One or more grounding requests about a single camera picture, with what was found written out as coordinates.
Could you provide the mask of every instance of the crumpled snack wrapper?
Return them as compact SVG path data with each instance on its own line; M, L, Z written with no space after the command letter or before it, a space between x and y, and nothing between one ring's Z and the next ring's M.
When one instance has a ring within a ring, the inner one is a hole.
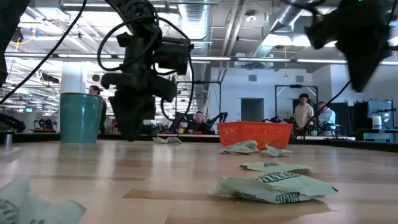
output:
M267 145L267 149L260 152L259 156L283 157L286 154L290 153L293 152L285 149L276 149L272 146Z
M259 152L259 151L260 150L257 148L257 142L253 141L253 140L248 140L248 141L235 143L232 146L227 146L227 147L221 148L219 153L234 152L234 153L240 153L240 154L250 154L250 153Z
M162 139L161 137L152 138L154 142L161 143L161 144L172 144L172 143L179 143L182 144L181 140L177 137L168 137L167 139Z
M221 177L212 195L230 195L275 204L294 203L337 193L328 183L292 172L273 172L259 177Z
M30 189L28 177L18 177L0 189L2 224L77 224L86 212L78 202L51 203Z
M245 162L241 164L240 167L263 172L288 172L293 170L314 169L306 165L289 164L285 162Z

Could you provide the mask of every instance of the orange plastic crate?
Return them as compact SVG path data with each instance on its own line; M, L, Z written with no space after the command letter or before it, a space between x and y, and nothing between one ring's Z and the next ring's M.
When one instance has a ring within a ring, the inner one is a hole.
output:
M284 149L289 144L292 126L293 124L239 121L218 124L218 133L222 146L255 140L259 149L265 149L267 144L278 149Z

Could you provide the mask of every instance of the person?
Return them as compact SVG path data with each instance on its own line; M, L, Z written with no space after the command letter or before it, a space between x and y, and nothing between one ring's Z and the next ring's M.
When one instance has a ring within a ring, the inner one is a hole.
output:
M322 128L323 128L323 125L325 124L325 122L328 124L336 124L336 113L327 106L325 108L323 108L323 106L325 106L325 104L326 103L324 101L318 102L318 111L320 111L320 114L318 116L318 124ZM334 129L336 129L336 126L334 126L334 125L330 126L330 129L334 130Z
M300 104L295 107L294 119L297 122L297 129L302 129L313 116L313 108L307 103L308 94L303 93L299 96Z
M195 132L201 132L202 134L215 133L214 129L203 121L203 113L201 111L198 111L195 114L195 119L188 123L187 131L190 134L195 134Z
M100 95L100 88L96 85L90 86L90 89L88 90L88 93L91 95ZM105 118L106 118L106 102L103 100L102 102L102 112L101 112L101 119L99 121L99 133L100 134L105 134Z

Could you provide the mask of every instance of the teal cup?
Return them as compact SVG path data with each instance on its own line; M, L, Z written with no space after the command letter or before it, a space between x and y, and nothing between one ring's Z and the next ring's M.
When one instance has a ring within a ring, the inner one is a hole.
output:
M62 93L61 142L95 144L100 128L103 99L84 93Z

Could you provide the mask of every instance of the white shirt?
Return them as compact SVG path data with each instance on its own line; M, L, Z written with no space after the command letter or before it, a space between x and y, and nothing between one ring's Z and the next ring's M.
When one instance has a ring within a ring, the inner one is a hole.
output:
M304 105L299 104L294 109L294 118L300 128L304 128L312 116L313 108L308 103L305 103Z
M319 126L323 126L323 122L326 121L328 124L336 124L336 113L330 108L324 110L318 117ZM336 129L336 126L330 126L331 129Z

